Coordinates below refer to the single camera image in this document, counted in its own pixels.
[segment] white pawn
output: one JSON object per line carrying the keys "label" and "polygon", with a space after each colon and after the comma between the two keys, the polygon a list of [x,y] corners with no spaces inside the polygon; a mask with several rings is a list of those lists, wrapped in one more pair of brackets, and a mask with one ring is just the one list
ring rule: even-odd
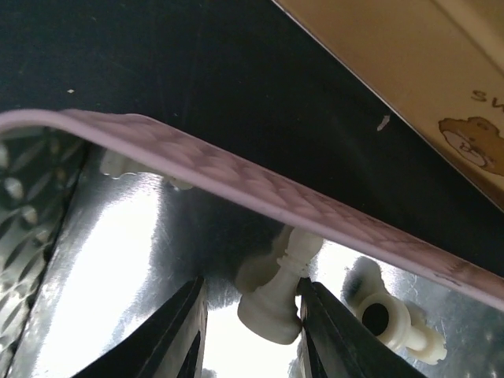
{"label": "white pawn", "polygon": [[321,250],[324,239],[295,228],[285,255],[277,260],[280,269],[265,285],[245,293],[238,317],[252,332],[277,344],[292,344],[301,332],[295,304],[301,277],[308,276],[308,264]]}
{"label": "white pawn", "polygon": [[235,278],[235,286],[240,294],[251,293],[276,275],[280,268],[276,261],[285,255],[292,230],[291,226],[284,226],[272,241],[268,254],[255,254],[241,264]]}

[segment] cardboard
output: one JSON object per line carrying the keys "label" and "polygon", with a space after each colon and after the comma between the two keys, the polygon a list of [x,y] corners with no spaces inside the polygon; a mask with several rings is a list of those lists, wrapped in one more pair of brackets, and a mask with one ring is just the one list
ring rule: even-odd
{"label": "cardboard", "polygon": [[276,2],[504,209],[504,2]]}

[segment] black background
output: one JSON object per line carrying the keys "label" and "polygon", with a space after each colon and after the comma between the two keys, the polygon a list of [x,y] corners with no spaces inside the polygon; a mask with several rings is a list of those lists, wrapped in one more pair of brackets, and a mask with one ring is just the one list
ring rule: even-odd
{"label": "black background", "polygon": [[504,276],[502,213],[268,0],[3,0],[30,107],[146,114]]}

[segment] plastic chess piece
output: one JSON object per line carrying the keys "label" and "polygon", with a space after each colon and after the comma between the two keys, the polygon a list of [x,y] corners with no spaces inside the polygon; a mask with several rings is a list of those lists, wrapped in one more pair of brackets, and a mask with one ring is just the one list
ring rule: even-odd
{"label": "plastic chess piece", "polygon": [[276,275],[280,269],[276,261],[285,255],[292,230],[291,226],[284,226],[272,241],[267,254],[254,254],[241,264],[236,274],[235,286],[242,295],[267,284]]}
{"label": "plastic chess piece", "polygon": [[252,332],[274,343],[292,344],[301,332],[295,304],[296,288],[308,276],[308,264],[321,250],[324,239],[295,228],[285,255],[277,260],[280,269],[265,285],[245,293],[238,317]]}
{"label": "plastic chess piece", "polygon": [[436,365],[447,356],[446,340],[424,319],[390,295],[380,278],[374,290],[364,286],[364,298],[355,309],[357,318],[389,349],[402,348],[419,361]]}

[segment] cartoon bear illustration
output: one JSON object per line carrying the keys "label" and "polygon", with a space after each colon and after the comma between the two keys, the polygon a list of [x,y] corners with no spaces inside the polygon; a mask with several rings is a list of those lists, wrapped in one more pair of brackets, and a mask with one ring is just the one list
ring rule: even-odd
{"label": "cartoon bear illustration", "polygon": [[499,129],[482,117],[445,118],[439,130],[462,157],[487,172],[504,176],[504,139]]}

